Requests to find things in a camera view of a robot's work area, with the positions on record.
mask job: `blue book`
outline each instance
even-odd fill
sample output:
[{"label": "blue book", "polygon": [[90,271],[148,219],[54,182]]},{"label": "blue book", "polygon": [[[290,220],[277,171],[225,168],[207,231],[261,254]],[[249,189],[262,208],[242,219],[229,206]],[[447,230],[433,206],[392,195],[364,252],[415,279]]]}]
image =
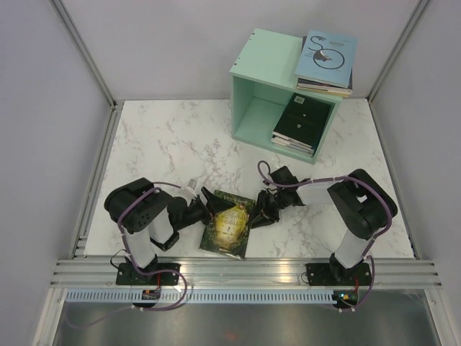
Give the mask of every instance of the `blue book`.
[{"label": "blue book", "polygon": [[356,46],[356,38],[311,30],[295,75],[301,79],[347,88]]}]

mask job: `gray floor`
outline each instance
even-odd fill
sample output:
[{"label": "gray floor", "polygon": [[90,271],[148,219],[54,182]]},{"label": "gray floor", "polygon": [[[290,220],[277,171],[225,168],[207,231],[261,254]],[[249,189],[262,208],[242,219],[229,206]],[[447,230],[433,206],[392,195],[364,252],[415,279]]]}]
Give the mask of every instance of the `gray floor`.
[{"label": "gray floor", "polygon": [[[120,304],[68,303],[83,324]],[[373,292],[354,313],[316,305],[188,304],[167,312],[124,311],[89,329],[61,326],[61,345],[439,345],[421,294]]]}]

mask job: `marble tabletop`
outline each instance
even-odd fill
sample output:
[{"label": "marble tabletop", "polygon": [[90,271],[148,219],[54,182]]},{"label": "marble tabletop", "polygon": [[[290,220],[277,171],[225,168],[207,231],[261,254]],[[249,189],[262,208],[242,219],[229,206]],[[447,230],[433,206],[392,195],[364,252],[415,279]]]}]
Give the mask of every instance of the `marble tabletop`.
[{"label": "marble tabletop", "polygon": [[[272,153],[231,138],[229,100],[125,102],[115,135],[85,252],[112,255],[123,248],[117,225],[103,208],[107,195],[140,177],[185,185],[190,178],[209,190],[256,199],[264,188],[259,160],[272,170],[287,165],[299,179],[349,174],[365,169],[395,200],[375,124],[365,99],[345,99],[336,114],[315,165]],[[175,195],[172,187],[165,191]],[[329,257],[346,231],[334,205],[288,208],[281,221],[250,232],[246,257]],[[166,212],[150,226],[160,241],[170,233]],[[202,257],[203,225],[180,231],[180,240],[159,256]],[[371,253],[375,257],[413,257],[399,213]]]}]

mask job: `bookshelf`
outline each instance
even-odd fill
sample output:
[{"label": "bookshelf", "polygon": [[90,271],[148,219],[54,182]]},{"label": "bookshelf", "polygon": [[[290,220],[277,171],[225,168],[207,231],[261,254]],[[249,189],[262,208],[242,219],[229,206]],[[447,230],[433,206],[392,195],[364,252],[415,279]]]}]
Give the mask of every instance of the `bookshelf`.
[{"label": "bookshelf", "polygon": [[[230,70],[232,137],[275,153],[314,164],[342,97],[296,89],[295,68],[303,40],[255,29]],[[317,151],[306,157],[271,142],[272,131],[293,93],[330,105]]]}]

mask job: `white wall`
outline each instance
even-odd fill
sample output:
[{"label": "white wall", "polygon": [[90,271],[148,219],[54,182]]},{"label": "white wall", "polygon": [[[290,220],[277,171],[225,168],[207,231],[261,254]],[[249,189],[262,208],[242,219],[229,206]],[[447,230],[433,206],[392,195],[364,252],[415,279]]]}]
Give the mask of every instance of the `white wall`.
[{"label": "white wall", "polygon": [[118,99],[229,97],[255,27],[359,38],[354,96],[367,96],[417,0],[64,0]]},{"label": "white wall", "polygon": [[461,1],[433,1],[375,101],[416,248],[461,326]]},{"label": "white wall", "polygon": [[108,106],[48,0],[0,1],[0,345],[32,344]]}]

